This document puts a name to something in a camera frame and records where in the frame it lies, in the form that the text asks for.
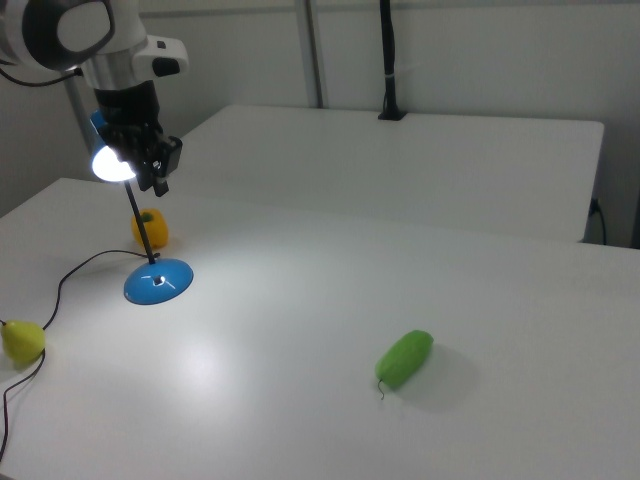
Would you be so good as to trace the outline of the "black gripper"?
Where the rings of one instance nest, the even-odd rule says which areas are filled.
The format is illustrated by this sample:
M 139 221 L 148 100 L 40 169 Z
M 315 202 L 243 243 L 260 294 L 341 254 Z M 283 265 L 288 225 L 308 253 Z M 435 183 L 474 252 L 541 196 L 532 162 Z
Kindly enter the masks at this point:
M 168 177 L 178 167 L 183 143 L 167 135 L 159 121 L 160 105 L 153 82 L 123 90 L 94 91 L 104 125 L 101 138 L 136 173 L 141 191 L 156 197 L 169 191 Z

